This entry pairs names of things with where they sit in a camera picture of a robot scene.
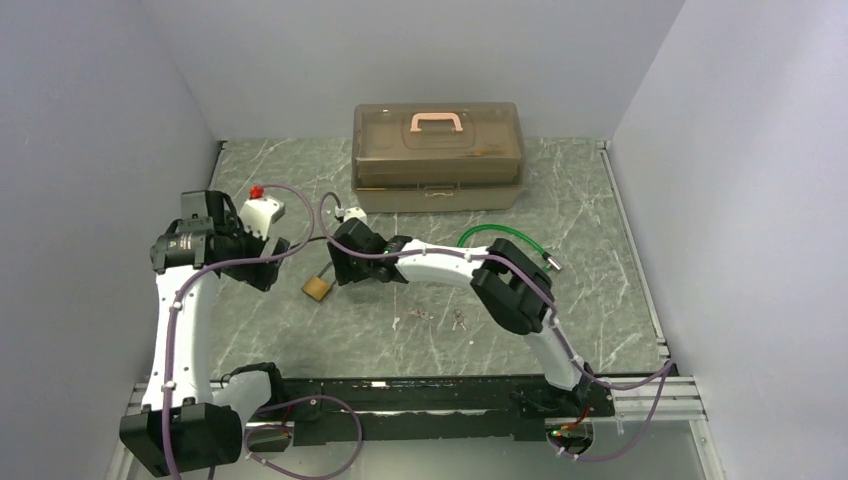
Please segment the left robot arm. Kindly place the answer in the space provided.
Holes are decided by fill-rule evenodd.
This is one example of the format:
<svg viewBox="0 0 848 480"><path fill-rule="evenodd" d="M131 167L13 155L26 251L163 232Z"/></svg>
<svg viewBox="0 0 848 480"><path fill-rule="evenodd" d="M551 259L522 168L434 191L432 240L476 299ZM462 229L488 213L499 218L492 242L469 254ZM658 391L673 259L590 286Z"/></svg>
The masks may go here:
<svg viewBox="0 0 848 480"><path fill-rule="evenodd" d="M258 194L235 207L221 191L181 195L181 215L151 248L159 304L154 361L141 410L122 417L119 438L148 472L162 478L235 462L256 413L287 406L272 362L238 367L215 390L210 324L222 276L266 292L281 262L258 259L284 204Z"/></svg>

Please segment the green cable lock loop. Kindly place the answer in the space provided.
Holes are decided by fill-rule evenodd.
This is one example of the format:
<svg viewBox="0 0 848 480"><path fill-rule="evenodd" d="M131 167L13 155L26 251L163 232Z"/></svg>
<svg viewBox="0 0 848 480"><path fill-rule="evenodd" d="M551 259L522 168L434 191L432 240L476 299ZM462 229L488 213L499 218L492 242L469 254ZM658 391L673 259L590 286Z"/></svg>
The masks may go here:
<svg viewBox="0 0 848 480"><path fill-rule="evenodd" d="M532 249L534 249L543 260L546 262L547 266L545 267L546 271L551 269L555 271L561 271L563 269L562 263L554 257L554 255L544 248L539 242L525 234L524 232L517 230L512 227L508 227L501 224L481 224L466 230L458 239L456 246L464 247L466 242L475 234L484 232L484 231L495 231L499 233L506 233L513 237L516 237L522 240L524 243L528 244Z"/></svg>

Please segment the black cable lock loop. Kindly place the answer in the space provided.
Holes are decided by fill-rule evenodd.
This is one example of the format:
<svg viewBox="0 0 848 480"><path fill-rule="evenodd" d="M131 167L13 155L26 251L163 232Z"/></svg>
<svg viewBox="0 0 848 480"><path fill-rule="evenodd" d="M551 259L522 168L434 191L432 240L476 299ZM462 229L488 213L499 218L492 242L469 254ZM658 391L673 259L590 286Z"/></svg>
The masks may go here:
<svg viewBox="0 0 848 480"><path fill-rule="evenodd" d="M313 243L313 242L318 242L318 241L326 242L327 240L328 240L328 237L326 237L326 236L313 237L313 238L310 238L308 240L305 240L305 241L302 241L302 242L299 242L299 243L291 244L288 247L288 251L299 249L299 248L301 248L301 247L303 247L307 244Z"/></svg>

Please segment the brass padlock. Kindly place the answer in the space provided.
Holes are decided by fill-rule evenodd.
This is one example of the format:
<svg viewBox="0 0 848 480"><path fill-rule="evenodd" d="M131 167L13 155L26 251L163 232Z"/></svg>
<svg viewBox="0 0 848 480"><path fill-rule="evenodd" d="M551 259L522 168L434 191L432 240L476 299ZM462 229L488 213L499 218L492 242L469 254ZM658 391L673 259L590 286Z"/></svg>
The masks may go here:
<svg viewBox="0 0 848 480"><path fill-rule="evenodd" d="M331 270L333 264L328 262L315 275L311 276L301 287L301 292L315 302L321 303L331 292L336 280L327 281L324 276Z"/></svg>

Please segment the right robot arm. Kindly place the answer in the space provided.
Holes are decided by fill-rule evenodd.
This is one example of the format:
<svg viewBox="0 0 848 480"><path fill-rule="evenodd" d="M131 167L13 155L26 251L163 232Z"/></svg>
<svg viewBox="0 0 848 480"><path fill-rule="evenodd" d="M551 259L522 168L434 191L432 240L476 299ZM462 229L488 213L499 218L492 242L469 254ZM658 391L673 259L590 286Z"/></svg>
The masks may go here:
<svg viewBox="0 0 848 480"><path fill-rule="evenodd" d="M388 240L358 219L328 237L337 283L428 283L473 292L502 329L521 337L536 356L557 411L574 415L590 399L590 371L566 339L551 291L552 280L516 245L432 245L410 236Z"/></svg>

